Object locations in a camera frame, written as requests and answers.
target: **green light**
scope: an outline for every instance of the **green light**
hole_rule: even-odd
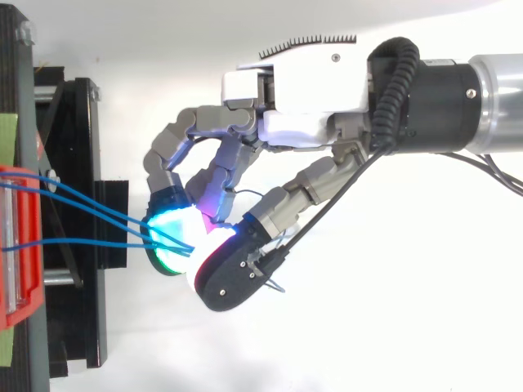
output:
[[[202,213],[196,207],[169,210],[153,216],[147,223],[193,247],[196,247],[207,235]],[[163,245],[178,247],[173,241],[161,237],[155,231],[151,230],[150,236],[154,241]],[[177,255],[166,249],[155,249],[154,253],[162,266],[170,272],[184,274],[189,269],[190,258],[188,257]]]

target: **black metal frame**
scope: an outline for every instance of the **black metal frame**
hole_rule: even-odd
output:
[[[18,114],[16,166],[43,174],[52,167],[64,183],[127,213],[128,182],[100,177],[96,86],[87,78],[65,82],[63,68],[33,69],[31,42],[21,40],[25,21],[14,6],[0,4],[0,113]],[[36,110],[35,81],[57,86],[53,99]],[[39,160],[38,133],[47,152]],[[44,199],[42,229],[44,237],[127,241],[122,230]],[[50,376],[67,375],[67,360],[86,359],[98,368],[107,359],[104,269],[125,267],[126,251],[46,246],[43,255],[46,269],[67,268],[75,285],[46,287],[46,304],[15,326],[11,367],[0,367],[2,392],[48,392]]]
[[[15,165],[36,172],[33,52],[20,40],[27,19],[12,5],[0,4],[0,113],[18,114]],[[47,324],[42,305],[15,326],[11,367],[0,367],[0,390],[48,392]]]
[[[101,180],[96,85],[87,78],[66,82],[60,67],[35,72],[36,87],[56,86],[50,102],[36,105],[48,159],[41,160],[40,172],[52,167],[63,183],[127,214],[128,182]],[[61,203],[42,203],[42,228],[44,237],[63,230],[70,238],[127,241],[124,231]],[[46,287],[51,377],[67,376],[70,359],[86,359],[88,368],[98,368],[107,359],[104,269],[126,265],[125,249],[44,247],[46,270],[77,270],[81,279],[79,285]]]

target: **white background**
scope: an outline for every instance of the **white background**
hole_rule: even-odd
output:
[[[369,51],[404,35],[422,58],[523,52],[519,3],[15,2],[37,25],[36,64],[64,65],[67,78],[101,87],[103,177],[131,181],[135,217],[149,199],[141,160],[154,136],[181,109],[218,104],[221,75],[265,47],[357,33]],[[196,147],[183,179],[216,147]],[[263,154],[239,188],[266,192],[318,156]],[[494,158],[523,177],[523,154]],[[239,196],[233,219],[256,200]],[[107,272],[107,363],[72,363],[51,389],[523,390],[522,221],[521,200],[472,167],[384,158],[293,249],[275,274],[285,295],[262,290],[214,314],[183,278],[130,251],[127,269]]]

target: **red plastic box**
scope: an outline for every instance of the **red plastic box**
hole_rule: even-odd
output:
[[[19,167],[4,166],[0,166],[0,172],[34,174]],[[40,188],[38,180],[15,176],[0,176],[0,183]],[[40,195],[0,187],[0,246],[40,239]],[[28,318],[42,303],[42,247],[0,252],[0,330]]]

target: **blue wire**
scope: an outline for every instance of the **blue wire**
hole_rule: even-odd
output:
[[[194,247],[192,247],[191,245],[187,245],[186,243],[183,243],[182,241],[180,241],[179,239],[175,239],[173,237],[171,237],[169,234],[166,234],[164,233],[162,230],[160,229],[156,229],[155,227],[152,227],[152,226],[149,226],[147,225],[145,222],[142,222],[141,220],[138,220],[138,219],[134,219],[130,216],[127,216],[121,212],[118,212],[112,208],[109,208],[107,206],[104,206],[103,204],[100,204],[99,202],[97,202],[96,200],[93,200],[92,198],[89,198],[88,196],[86,196],[85,194],[82,194],[80,192],[78,192],[77,190],[71,188],[70,186],[68,185],[65,185],[65,184],[62,184],[61,182],[58,182],[58,181],[54,181],[50,178],[47,178],[47,177],[43,177],[43,176],[38,176],[38,175],[35,175],[35,174],[28,174],[28,173],[18,173],[18,172],[15,172],[15,171],[1,171],[0,172],[0,177],[1,176],[9,176],[9,177],[20,177],[20,178],[33,178],[33,179],[36,179],[36,180],[40,180],[42,182],[46,182],[48,184],[53,184],[55,185],[56,187],[60,188],[60,189],[63,189],[65,190],[66,192],[69,192],[70,194],[73,194],[74,196],[76,196],[77,198],[80,198],[82,199],[84,202],[86,203],[89,203],[91,204],[92,206],[95,206],[99,209],[101,209],[103,212],[106,212],[110,215],[113,215],[113,216],[117,216],[118,218],[120,219],[124,219],[125,221],[130,221],[132,223],[135,223],[137,225],[140,225],[142,227],[145,227],[146,229],[148,229],[149,231],[153,230],[155,231],[156,233],[160,234],[162,237],[165,237],[171,241],[173,241],[174,243],[177,243],[178,245],[182,246],[182,247],[187,247],[189,248],[190,250],[193,250]]]
[[[22,243],[21,245],[17,245],[15,247],[3,247],[3,252],[13,252],[13,251],[19,251],[20,249],[25,249],[27,247],[36,247],[38,245],[51,245],[51,244],[57,244],[57,243],[73,243],[73,244],[80,244],[80,245],[93,245],[96,247],[138,247],[142,249],[156,249],[156,245],[144,245],[141,243],[112,243],[109,241],[98,241],[95,239],[87,239],[87,238],[48,238],[48,239],[42,239],[39,241],[33,241],[31,243]],[[176,252],[178,250],[184,251],[182,248],[179,247],[166,247],[163,245],[161,248],[167,249],[172,252]]]
[[[24,191],[24,192],[30,192],[30,193],[35,193],[35,194],[41,194],[43,196],[48,196],[49,198],[54,198],[55,200],[58,200],[58,201],[63,202],[65,204],[69,204],[70,206],[79,208],[79,209],[81,209],[81,210],[83,210],[85,212],[89,212],[92,215],[97,216],[97,217],[103,219],[104,221],[108,221],[109,223],[115,225],[116,227],[119,227],[120,229],[123,229],[123,230],[127,231],[128,233],[134,234],[137,237],[144,239],[145,241],[151,242],[153,246],[163,247],[162,243],[158,243],[158,242],[153,241],[153,239],[151,237],[148,237],[148,236],[146,236],[144,234],[138,233],[137,231],[127,227],[126,225],[122,225],[117,220],[115,220],[115,219],[113,219],[113,218],[111,218],[111,217],[109,217],[109,216],[107,216],[105,214],[102,214],[101,212],[99,212],[99,211],[97,211],[97,210],[95,210],[93,208],[90,208],[88,206],[84,206],[81,203],[75,202],[74,200],[70,200],[68,198],[64,198],[62,196],[59,196],[57,194],[54,194],[54,193],[46,191],[46,190],[30,188],[30,187],[27,187],[27,186],[10,185],[10,184],[2,184],[2,183],[0,183],[0,187],[2,187],[2,188],[9,188],[9,189],[15,189],[15,190],[21,190],[21,191]]]

